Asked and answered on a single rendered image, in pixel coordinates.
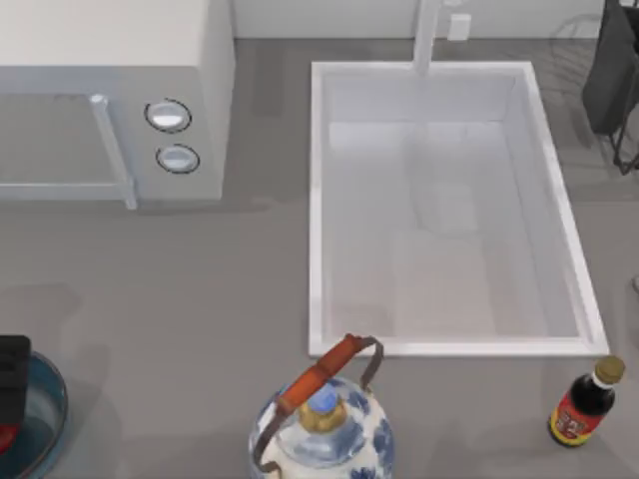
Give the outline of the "white sink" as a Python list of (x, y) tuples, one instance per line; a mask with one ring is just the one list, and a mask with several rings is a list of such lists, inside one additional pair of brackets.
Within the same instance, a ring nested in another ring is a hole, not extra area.
[(315, 62), (309, 352), (609, 351), (532, 65)]

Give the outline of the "small microwave knob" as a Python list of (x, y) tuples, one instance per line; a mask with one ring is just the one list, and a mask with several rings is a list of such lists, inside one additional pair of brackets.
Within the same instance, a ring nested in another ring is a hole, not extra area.
[(192, 148), (175, 144), (156, 151), (156, 163), (173, 175), (188, 175), (200, 166), (200, 157)]

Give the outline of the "pale microwave oven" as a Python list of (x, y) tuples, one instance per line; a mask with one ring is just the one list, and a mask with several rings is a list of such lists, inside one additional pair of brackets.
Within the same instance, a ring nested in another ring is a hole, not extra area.
[[(0, 183), (112, 183), (88, 97), (109, 98), (114, 130), (146, 202), (213, 202), (223, 193), (236, 57), (229, 0), (0, 0)], [(191, 111), (177, 134), (145, 106)], [(200, 157), (188, 175), (156, 151)]]

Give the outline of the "blue and white teapot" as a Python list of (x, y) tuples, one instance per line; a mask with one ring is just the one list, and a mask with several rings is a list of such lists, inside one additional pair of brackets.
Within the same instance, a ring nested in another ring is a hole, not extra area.
[(393, 479), (394, 438), (370, 384), (384, 358), (347, 334), (265, 404), (249, 435), (250, 479)]

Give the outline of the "large microwave knob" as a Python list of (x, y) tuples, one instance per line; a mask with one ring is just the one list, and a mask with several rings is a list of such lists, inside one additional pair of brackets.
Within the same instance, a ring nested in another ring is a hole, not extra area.
[(188, 107), (174, 99), (147, 104), (144, 116), (151, 127), (166, 134), (177, 134), (187, 130), (193, 120)]

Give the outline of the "tall white tap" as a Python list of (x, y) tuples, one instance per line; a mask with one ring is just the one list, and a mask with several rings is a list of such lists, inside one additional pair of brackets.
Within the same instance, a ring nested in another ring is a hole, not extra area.
[(428, 74), (442, 0), (419, 0), (416, 13), (412, 67), (422, 77)]

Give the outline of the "dark sauce bottle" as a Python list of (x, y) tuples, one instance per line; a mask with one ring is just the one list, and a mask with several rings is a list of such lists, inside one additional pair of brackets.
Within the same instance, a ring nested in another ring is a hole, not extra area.
[(548, 417), (551, 438), (567, 448), (583, 446), (613, 408), (625, 369), (620, 357), (607, 355), (591, 373), (577, 377)]

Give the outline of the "blue glass bowl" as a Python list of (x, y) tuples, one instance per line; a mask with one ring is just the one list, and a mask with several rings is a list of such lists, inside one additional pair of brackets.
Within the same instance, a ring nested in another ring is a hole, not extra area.
[(0, 453), (0, 479), (45, 479), (65, 452), (69, 428), (66, 382), (49, 358), (33, 352), (24, 419), (8, 449)]

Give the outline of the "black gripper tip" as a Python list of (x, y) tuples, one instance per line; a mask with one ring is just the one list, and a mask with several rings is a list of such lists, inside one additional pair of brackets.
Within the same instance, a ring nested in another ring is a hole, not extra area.
[(18, 427), (24, 418), (31, 340), (0, 335), (0, 426)]

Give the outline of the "white wall socket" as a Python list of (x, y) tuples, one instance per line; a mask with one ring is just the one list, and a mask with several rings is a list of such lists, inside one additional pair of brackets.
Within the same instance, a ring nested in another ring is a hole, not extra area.
[(450, 16), (447, 40), (451, 42), (467, 41), (470, 36), (471, 15), (455, 13)]

